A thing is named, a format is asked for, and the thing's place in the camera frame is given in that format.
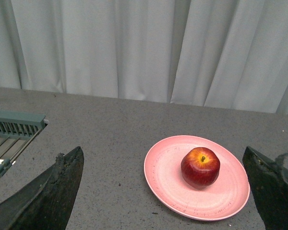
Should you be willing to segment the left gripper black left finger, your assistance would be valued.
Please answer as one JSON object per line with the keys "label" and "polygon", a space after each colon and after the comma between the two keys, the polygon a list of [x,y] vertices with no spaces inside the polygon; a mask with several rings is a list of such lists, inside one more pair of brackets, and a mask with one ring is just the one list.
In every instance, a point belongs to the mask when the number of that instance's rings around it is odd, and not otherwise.
{"label": "left gripper black left finger", "polygon": [[0,203],[0,230],[64,230],[80,186],[84,153],[60,153],[56,162]]}

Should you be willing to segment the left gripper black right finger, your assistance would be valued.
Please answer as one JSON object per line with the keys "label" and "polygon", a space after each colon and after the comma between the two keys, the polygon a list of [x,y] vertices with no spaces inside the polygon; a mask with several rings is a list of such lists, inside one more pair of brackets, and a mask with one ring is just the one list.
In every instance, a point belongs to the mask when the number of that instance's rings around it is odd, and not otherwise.
{"label": "left gripper black right finger", "polygon": [[267,230],[288,230],[288,152],[274,161],[247,146],[242,162],[257,211]]}

